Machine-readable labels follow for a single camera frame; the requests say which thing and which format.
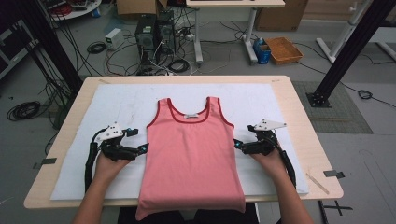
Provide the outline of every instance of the desk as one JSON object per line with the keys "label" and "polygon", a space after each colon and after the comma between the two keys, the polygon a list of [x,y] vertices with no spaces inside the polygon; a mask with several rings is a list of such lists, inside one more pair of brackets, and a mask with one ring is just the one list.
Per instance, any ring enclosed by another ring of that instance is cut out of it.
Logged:
{"label": "desk", "polygon": [[[76,207],[80,201],[52,201],[64,157],[76,136],[78,126],[90,106],[99,84],[160,84],[160,83],[268,83],[271,84],[284,120],[288,123],[290,139],[307,178],[309,193],[303,200],[336,199],[343,190],[336,177],[326,177],[323,171],[332,170],[327,156],[306,115],[290,79],[285,76],[210,76],[210,77],[89,77],[78,93],[64,125],[55,139],[48,158],[54,164],[43,165],[31,187],[24,205],[26,208]],[[247,202],[276,201],[275,195],[247,196]],[[137,200],[106,200],[105,205],[136,205]]]}
{"label": "desk", "polygon": [[256,54],[253,51],[253,47],[250,42],[251,32],[253,30],[254,20],[256,18],[257,7],[283,7],[285,2],[283,0],[239,0],[239,1],[191,1],[187,0],[187,6],[195,8],[195,39],[194,39],[194,49],[195,49],[195,61],[200,66],[204,62],[201,51],[201,42],[199,39],[199,10],[203,7],[238,7],[246,8],[250,7],[250,14],[248,17],[248,28],[247,33],[243,35],[243,42],[247,49],[249,55],[250,64],[257,63]]}

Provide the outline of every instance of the floor mat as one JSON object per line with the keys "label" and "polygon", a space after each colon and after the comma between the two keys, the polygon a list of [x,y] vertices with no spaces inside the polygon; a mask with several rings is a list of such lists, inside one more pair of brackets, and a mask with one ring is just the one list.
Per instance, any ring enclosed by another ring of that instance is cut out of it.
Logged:
{"label": "floor mat", "polygon": [[320,82],[293,81],[294,89],[317,133],[373,133],[347,91],[337,85],[329,97],[331,108],[312,107],[306,93],[314,92]]}

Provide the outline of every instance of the white paper sheet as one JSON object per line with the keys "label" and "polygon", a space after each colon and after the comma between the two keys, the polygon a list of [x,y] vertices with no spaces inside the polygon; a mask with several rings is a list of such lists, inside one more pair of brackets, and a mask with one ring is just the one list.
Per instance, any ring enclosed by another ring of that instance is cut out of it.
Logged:
{"label": "white paper sheet", "polygon": [[[147,142],[146,126],[154,119],[157,101],[171,98],[174,106],[186,114],[205,107],[207,96],[220,98],[224,117],[234,124],[234,137],[244,142],[256,141],[248,131],[262,119],[284,122],[269,84],[104,84],[92,98],[76,138],[67,152],[52,192],[52,200],[78,200],[84,196],[85,162],[93,135],[117,121],[122,129],[137,128],[139,135],[125,137],[122,144],[137,147]],[[294,152],[287,128],[276,130],[276,137],[288,152],[297,178],[297,191],[308,193],[304,174]],[[138,198],[145,169],[142,155],[127,165],[113,181],[107,199]],[[245,195],[274,195],[275,187],[260,165],[236,149],[236,165]]]}

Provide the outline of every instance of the pink garment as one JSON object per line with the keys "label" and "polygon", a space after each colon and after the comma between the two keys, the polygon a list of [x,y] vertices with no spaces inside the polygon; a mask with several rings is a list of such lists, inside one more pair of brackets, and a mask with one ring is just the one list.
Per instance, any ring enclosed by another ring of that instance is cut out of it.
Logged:
{"label": "pink garment", "polygon": [[136,219],[181,209],[234,209],[245,212],[236,172],[233,124],[221,113],[219,98],[207,97],[199,118],[186,119],[171,99],[158,102],[148,125],[149,150]]}

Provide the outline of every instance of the black metal pole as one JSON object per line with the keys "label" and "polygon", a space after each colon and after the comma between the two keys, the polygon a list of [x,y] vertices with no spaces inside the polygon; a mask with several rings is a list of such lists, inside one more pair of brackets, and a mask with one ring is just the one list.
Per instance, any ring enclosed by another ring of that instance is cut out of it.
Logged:
{"label": "black metal pole", "polygon": [[311,106],[321,107],[327,104],[338,82],[395,5],[396,0],[373,1],[318,88],[315,92],[307,94]]}
{"label": "black metal pole", "polygon": [[72,98],[78,94],[82,86],[82,80],[78,76],[76,68],[70,62],[64,48],[59,42],[47,19],[44,16],[43,8],[38,0],[15,0],[15,6],[21,13],[23,22],[29,27],[29,31],[36,38],[44,50],[51,58],[53,64],[58,69],[69,87]]}

